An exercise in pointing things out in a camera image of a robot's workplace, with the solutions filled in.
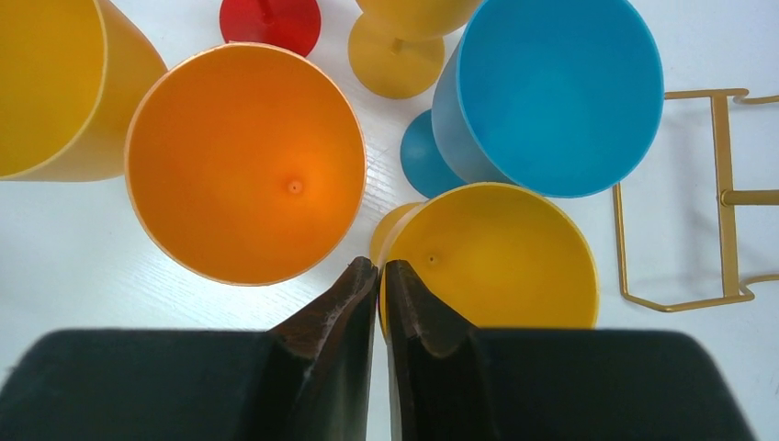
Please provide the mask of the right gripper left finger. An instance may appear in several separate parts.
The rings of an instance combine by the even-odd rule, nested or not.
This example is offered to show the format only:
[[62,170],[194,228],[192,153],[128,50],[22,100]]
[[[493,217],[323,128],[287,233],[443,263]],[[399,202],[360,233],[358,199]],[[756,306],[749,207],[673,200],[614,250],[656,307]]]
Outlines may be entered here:
[[70,329],[1,391],[4,440],[363,440],[378,271],[267,331]]

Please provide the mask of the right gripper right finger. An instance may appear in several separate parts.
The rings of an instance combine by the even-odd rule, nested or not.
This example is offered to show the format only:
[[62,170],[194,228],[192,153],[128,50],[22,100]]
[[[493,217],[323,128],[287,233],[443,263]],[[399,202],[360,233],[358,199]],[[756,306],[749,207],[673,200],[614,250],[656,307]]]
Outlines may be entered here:
[[751,440],[712,357],[665,331],[479,328],[385,265],[395,440]]

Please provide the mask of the yellow wine glass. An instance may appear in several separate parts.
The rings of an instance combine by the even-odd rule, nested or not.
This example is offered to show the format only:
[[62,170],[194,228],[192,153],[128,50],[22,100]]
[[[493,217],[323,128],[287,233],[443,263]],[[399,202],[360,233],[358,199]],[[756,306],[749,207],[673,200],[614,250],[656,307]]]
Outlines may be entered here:
[[439,78],[444,37],[464,26],[478,0],[358,0],[361,15],[348,38],[350,66],[372,93],[420,95]]
[[110,1],[2,2],[2,179],[122,175],[130,121],[165,71]]
[[558,206],[517,186],[470,184],[402,205],[375,227],[369,257],[377,267],[408,262],[481,327],[597,323],[599,281],[585,236]]

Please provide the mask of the cyan wine glass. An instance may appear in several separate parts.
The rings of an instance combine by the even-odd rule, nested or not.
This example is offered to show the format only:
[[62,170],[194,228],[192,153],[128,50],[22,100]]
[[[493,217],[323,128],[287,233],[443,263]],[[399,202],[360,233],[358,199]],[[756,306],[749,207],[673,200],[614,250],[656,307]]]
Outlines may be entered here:
[[486,1],[401,140],[427,198],[501,182],[579,198],[628,176],[663,108],[660,54],[627,1]]

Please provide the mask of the gold wire glass rack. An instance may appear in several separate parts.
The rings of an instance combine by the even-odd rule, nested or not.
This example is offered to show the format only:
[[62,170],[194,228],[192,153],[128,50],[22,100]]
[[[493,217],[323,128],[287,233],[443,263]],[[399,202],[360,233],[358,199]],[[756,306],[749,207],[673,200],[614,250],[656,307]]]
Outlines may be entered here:
[[737,190],[734,187],[728,111],[731,103],[740,106],[773,105],[778,102],[778,96],[751,96],[747,88],[717,88],[670,91],[664,94],[664,99],[667,101],[705,99],[709,103],[715,156],[722,295],[712,299],[661,304],[642,299],[629,292],[622,188],[616,184],[612,187],[611,194],[620,295],[623,300],[659,312],[690,311],[751,301],[755,298],[751,290],[752,285],[776,281],[778,275],[773,273],[743,279],[739,277],[736,208],[776,206],[778,191],[776,189]]

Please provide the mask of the red wine glass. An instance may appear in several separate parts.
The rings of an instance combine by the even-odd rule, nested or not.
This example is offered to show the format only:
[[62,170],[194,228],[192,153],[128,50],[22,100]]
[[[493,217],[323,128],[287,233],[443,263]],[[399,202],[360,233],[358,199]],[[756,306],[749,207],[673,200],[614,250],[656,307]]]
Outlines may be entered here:
[[226,42],[258,42],[307,57],[322,26],[316,0],[224,0],[219,14]]

